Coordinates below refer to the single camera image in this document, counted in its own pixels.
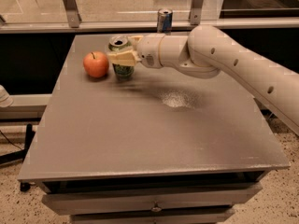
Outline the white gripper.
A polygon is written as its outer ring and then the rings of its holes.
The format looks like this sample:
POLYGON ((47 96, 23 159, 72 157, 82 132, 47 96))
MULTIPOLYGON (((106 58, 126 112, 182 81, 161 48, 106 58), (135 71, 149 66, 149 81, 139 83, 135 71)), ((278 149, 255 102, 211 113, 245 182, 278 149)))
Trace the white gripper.
POLYGON ((107 57, 112 63, 118 65, 135 66, 141 61, 148 68, 159 69, 162 67, 159 60, 162 38, 162 34, 131 35, 128 37, 130 49, 111 51, 107 57))

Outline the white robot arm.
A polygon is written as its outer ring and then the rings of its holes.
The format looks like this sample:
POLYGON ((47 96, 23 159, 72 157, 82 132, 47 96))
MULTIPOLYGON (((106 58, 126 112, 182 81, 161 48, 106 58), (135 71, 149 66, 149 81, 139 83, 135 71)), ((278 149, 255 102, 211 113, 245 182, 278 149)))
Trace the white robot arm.
POLYGON ((241 46, 220 29, 199 25, 187 35, 133 35, 107 54, 114 64, 171 67, 197 78, 224 72, 299 134, 299 74, 241 46))

